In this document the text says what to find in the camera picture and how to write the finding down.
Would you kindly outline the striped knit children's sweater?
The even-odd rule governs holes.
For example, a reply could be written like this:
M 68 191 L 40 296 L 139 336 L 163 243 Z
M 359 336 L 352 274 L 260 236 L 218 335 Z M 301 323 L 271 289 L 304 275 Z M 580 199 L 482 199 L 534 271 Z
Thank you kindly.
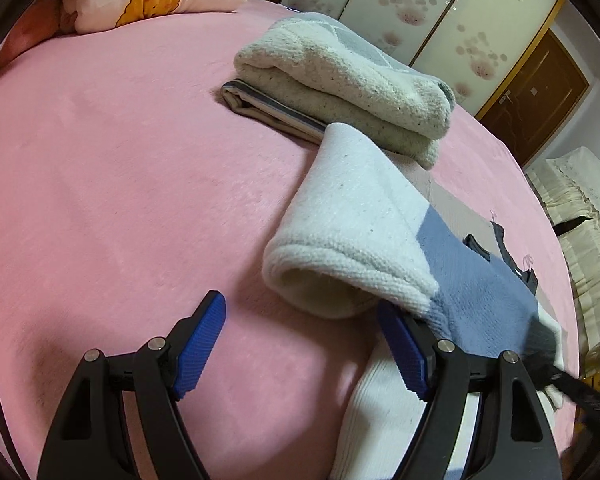
M 472 234 L 490 261 L 463 244 Z M 268 242 L 265 284 L 299 310 L 378 318 L 387 300 L 431 337 L 430 398 L 408 390 L 379 326 L 350 397 L 335 479 L 557 479 L 555 403 L 526 370 L 562 362 L 562 328 L 498 258 L 491 223 L 414 184 L 373 142 L 330 125 Z

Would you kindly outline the dark brown wooden door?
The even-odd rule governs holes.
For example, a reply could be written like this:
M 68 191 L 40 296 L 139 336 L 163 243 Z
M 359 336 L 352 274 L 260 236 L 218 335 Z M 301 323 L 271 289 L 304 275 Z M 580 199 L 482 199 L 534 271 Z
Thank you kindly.
M 550 30 L 480 122 L 524 166 L 588 90 L 588 80 Z

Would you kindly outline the pink bed blanket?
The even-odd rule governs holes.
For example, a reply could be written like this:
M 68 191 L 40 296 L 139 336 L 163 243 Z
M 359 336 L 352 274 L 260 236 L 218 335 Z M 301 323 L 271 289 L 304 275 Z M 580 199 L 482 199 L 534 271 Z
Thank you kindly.
M 175 14 L 47 40 L 0 71 L 0 393 L 35 472 L 82 353 L 130 351 L 209 289 L 227 326 L 182 413 L 215 479 L 324 479 L 373 348 L 261 278 L 315 148 L 233 113 L 233 58 L 287 12 Z

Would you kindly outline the grey white fleece folded garment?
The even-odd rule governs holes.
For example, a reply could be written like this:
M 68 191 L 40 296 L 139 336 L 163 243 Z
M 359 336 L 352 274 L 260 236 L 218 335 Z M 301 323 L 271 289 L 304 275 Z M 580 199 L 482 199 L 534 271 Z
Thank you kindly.
M 324 125 L 343 122 L 431 169 L 455 107 L 441 79 L 395 60 L 316 12 L 275 22 L 234 57 L 238 78 Z

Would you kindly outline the floral sliding wardrobe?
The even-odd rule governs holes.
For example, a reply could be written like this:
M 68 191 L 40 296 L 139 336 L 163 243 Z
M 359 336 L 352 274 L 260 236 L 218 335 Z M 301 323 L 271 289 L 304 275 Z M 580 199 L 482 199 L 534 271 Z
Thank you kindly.
M 397 61 L 436 76 L 481 117 L 564 0 L 272 0 L 321 12 Z

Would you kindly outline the striped folded garment at bottom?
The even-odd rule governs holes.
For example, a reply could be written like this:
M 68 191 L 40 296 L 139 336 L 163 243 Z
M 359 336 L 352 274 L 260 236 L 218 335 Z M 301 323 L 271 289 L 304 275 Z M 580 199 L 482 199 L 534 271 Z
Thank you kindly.
M 313 144 L 320 145 L 323 140 L 326 129 L 324 122 L 267 96 L 239 79 L 223 84 L 220 95 L 237 115 L 257 120 Z

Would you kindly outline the cream lace covered furniture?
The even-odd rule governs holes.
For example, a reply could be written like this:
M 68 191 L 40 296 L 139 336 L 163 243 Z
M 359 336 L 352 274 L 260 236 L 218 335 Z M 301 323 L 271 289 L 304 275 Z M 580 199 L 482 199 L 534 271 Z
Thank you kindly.
M 584 146 L 541 160 L 527 179 L 552 222 L 571 278 L 582 370 L 600 365 L 600 160 Z

